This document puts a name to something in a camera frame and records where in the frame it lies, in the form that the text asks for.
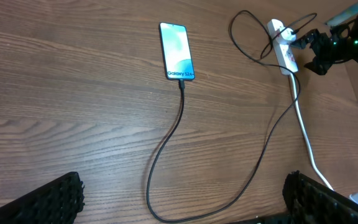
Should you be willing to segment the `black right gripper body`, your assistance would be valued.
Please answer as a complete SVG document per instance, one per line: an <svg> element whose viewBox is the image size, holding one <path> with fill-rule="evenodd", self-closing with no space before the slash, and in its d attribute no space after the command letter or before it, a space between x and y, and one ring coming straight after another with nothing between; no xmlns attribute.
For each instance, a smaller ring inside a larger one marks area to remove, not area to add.
<svg viewBox="0 0 358 224"><path fill-rule="evenodd" d="M315 56L320 60L331 61L333 64L344 63L347 61L346 42L347 37L334 33L328 37L326 33L320 33L320 48L312 49Z"/></svg>

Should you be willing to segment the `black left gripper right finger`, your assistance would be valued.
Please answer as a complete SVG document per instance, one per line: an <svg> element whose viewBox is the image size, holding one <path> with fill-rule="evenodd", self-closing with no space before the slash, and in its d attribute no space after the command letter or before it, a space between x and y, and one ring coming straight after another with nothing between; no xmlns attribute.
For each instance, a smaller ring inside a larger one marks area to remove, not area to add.
<svg viewBox="0 0 358 224"><path fill-rule="evenodd" d="M358 204L299 171L287 175L282 194L292 223L358 224Z"/></svg>

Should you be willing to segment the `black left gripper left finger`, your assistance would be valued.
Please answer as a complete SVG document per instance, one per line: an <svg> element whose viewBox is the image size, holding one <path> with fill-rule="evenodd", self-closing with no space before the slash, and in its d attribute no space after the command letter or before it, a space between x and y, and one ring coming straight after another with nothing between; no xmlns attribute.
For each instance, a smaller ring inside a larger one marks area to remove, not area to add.
<svg viewBox="0 0 358 224"><path fill-rule="evenodd" d="M85 206L83 181L69 172L0 207L0 224L73 223Z"/></svg>

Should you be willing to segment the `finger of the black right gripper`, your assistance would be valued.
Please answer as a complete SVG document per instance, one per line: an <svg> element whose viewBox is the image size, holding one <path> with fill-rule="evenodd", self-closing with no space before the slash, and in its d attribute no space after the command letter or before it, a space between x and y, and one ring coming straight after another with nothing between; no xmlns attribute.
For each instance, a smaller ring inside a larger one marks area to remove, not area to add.
<svg viewBox="0 0 358 224"><path fill-rule="evenodd" d="M296 49L305 49L308 44L310 44L311 49L317 49L321 47L319 42L319 31L318 29L312 29L307 32L305 35L296 39L294 42L290 44L290 47L294 47Z"/></svg>
<svg viewBox="0 0 358 224"><path fill-rule="evenodd" d="M316 73L317 75L322 76L327 74L332 65L333 63L331 61L320 60L317 56L315 56L312 61L306 63L304 67Z"/></svg>

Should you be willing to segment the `blue Samsung Galaxy smartphone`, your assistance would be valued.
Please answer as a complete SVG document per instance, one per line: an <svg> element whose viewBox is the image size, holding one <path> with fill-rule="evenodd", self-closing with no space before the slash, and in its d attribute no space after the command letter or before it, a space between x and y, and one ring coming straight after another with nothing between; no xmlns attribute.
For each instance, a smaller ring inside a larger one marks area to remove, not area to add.
<svg viewBox="0 0 358 224"><path fill-rule="evenodd" d="M166 77L169 80L194 80L195 70L186 27L161 22L159 31Z"/></svg>

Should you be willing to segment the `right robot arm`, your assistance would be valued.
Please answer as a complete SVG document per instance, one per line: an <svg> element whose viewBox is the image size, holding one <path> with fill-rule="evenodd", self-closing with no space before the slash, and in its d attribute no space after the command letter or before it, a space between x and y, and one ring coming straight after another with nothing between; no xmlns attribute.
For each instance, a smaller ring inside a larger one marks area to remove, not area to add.
<svg viewBox="0 0 358 224"><path fill-rule="evenodd" d="M350 60L358 63L358 15L347 23L332 27L329 31L331 35L312 29L290 44L297 49L305 49L309 45L315 57L305 64L305 68L318 75L325 75L334 64Z"/></svg>

